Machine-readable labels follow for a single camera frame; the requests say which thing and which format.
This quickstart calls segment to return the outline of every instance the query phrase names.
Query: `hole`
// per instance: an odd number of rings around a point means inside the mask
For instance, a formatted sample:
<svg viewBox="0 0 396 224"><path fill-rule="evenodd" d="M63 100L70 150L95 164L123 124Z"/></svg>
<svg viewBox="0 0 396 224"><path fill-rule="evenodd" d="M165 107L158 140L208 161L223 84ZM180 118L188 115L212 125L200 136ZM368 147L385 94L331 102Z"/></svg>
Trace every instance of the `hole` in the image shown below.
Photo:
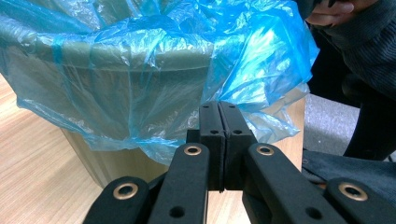
<svg viewBox="0 0 396 224"><path fill-rule="evenodd" d="M184 148L184 153L186 153L189 156L196 156L201 153L201 148L200 147L186 147Z"/></svg>
<svg viewBox="0 0 396 224"><path fill-rule="evenodd" d="M350 193L350 194L353 195L354 197L359 197L359 196L361 196L361 193L360 193L358 190L356 190L356 189L354 189L354 188L352 188L352 187L346 187L346 192Z"/></svg>
<svg viewBox="0 0 396 224"><path fill-rule="evenodd" d="M134 183L123 183L113 190L113 196L118 200L130 199L136 195L138 189Z"/></svg>
<svg viewBox="0 0 396 224"><path fill-rule="evenodd" d="M130 194L133 190L134 190L134 188L132 188L131 186L124 186L119 189L119 194L127 195L127 194Z"/></svg>
<svg viewBox="0 0 396 224"><path fill-rule="evenodd" d="M171 217L184 217L184 208L180 206L173 207L169 211L169 216Z"/></svg>
<svg viewBox="0 0 396 224"><path fill-rule="evenodd" d="M313 219L322 219L322 214L320 211L316 208L313 207L307 207L305 208L305 212L312 217Z"/></svg>
<svg viewBox="0 0 396 224"><path fill-rule="evenodd" d="M196 147L190 147L189 149L187 149L190 153L197 153L198 152L198 148Z"/></svg>
<svg viewBox="0 0 396 224"><path fill-rule="evenodd" d="M338 189L349 199L364 202L368 199L367 193L358 186L350 183L341 183Z"/></svg>
<svg viewBox="0 0 396 224"><path fill-rule="evenodd" d="M258 146L256 150L263 156L272 156L275 153L274 150L271 149L270 147L264 147L264 146Z"/></svg>
<svg viewBox="0 0 396 224"><path fill-rule="evenodd" d="M260 152L262 152L262 153L269 153L269 152L271 152L271 149L268 148L268 147L261 147L261 148L260 148Z"/></svg>

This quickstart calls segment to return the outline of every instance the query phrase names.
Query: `person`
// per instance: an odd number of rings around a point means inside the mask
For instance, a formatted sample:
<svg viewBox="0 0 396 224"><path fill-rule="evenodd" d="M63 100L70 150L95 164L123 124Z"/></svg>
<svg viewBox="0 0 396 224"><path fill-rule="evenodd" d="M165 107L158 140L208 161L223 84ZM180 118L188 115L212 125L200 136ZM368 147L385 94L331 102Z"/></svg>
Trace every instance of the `person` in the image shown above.
<svg viewBox="0 0 396 224"><path fill-rule="evenodd" d="M328 5L323 0L306 18L320 48L308 85L361 108L344 156L384 160L396 149L396 1Z"/></svg>

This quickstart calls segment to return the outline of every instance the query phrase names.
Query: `gray floor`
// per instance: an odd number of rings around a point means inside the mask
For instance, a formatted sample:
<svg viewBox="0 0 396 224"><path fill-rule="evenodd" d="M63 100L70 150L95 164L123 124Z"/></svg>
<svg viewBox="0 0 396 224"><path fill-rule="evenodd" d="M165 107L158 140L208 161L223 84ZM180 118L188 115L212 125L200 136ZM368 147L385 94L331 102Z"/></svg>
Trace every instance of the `gray floor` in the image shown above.
<svg viewBox="0 0 396 224"><path fill-rule="evenodd" d="M305 105L306 149L343 155L358 120L359 109L308 94ZM396 161L396 152L392 155Z"/></svg>

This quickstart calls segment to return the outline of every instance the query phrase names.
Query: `plastic trash can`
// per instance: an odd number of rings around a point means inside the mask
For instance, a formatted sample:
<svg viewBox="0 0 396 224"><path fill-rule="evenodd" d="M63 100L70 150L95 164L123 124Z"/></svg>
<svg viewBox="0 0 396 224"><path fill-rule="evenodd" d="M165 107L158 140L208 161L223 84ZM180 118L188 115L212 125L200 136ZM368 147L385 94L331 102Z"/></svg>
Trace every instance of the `plastic trash can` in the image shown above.
<svg viewBox="0 0 396 224"><path fill-rule="evenodd" d="M0 1L18 106L62 128L102 187L165 172L151 159L170 163L204 101L239 105L263 142L296 134L282 106L262 110L306 85L317 54L292 1Z"/></svg>

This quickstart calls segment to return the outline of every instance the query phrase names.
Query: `black plastic part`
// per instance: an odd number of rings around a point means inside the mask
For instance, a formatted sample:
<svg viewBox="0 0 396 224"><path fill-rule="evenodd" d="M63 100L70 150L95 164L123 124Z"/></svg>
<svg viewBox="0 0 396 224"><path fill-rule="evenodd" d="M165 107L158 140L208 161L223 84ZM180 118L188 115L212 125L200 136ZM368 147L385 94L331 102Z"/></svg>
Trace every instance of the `black plastic part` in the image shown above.
<svg viewBox="0 0 396 224"><path fill-rule="evenodd" d="M114 190L123 184L134 183L137 193L130 199L119 200ZM125 176L110 182L92 204L83 223L147 223L150 213L149 186L137 177Z"/></svg>
<svg viewBox="0 0 396 224"><path fill-rule="evenodd" d="M186 154L185 150L198 155ZM148 223L205 223L209 149L202 144L177 148Z"/></svg>
<svg viewBox="0 0 396 224"><path fill-rule="evenodd" d="M238 107L226 102L219 103L224 132L226 134L224 186L228 190L244 187L244 155L257 143Z"/></svg>
<svg viewBox="0 0 396 224"><path fill-rule="evenodd" d="M349 186L344 188L344 192L340 190L343 185ZM363 200L362 194L367 195L366 200ZM396 208L358 181L348 178L332 179L327 184L324 196L348 223L396 222Z"/></svg>
<svg viewBox="0 0 396 224"><path fill-rule="evenodd" d="M246 166L271 210L271 223L346 223L277 147L251 146ZM258 194L250 190L245 188L245 193Z"/></svg>
<svg viewBox="0 0 396 224"><path fill-rule="evenodd" d="M209 190L224 191L225 133L217 102L200 106L200 139L210 151Z"/></svg>

